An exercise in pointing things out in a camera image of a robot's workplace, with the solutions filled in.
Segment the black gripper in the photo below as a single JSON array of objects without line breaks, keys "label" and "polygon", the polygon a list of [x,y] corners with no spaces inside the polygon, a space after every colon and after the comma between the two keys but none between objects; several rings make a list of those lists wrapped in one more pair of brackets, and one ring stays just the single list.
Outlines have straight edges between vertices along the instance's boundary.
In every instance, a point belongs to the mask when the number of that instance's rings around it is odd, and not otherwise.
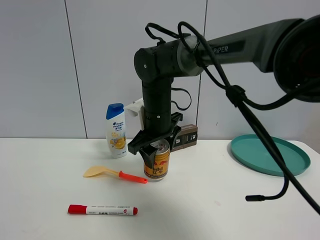
[{"label": "black gripper", "polygon": [[156,114],[144,113],[144,130],[140,130],[137,135],[127,145],[128,151],[134,155],[139,151],[144,164],[152,169],[155,163],[157,149],[149,145],[155,141],[175,136],[181,130],[178,122],[183,120],[180,112]]}]

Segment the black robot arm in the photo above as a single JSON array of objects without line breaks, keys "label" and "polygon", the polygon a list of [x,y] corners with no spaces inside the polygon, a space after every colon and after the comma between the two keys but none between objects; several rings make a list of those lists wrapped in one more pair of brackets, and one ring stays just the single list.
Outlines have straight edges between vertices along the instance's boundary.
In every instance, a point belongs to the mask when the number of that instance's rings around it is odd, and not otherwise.
[{"label": "black robot arm", "polygon": [[214,65],[225,80],[223,64],[253,63],[263,73],[273,73],[288,100],[317,103],[320,100],[320,18],[291,18],[264,24],[204,41],[198,33],[172,32],[155,23],[156,29],[173,38],[157,38],[157,45],[139,49],[134,68],[141,79],[143,129],[128,145],[140,153],[147,167],[155,162],[152,143],[167,140],[173,146],[183,115],[171,112],[174,78],[200,75]]}]

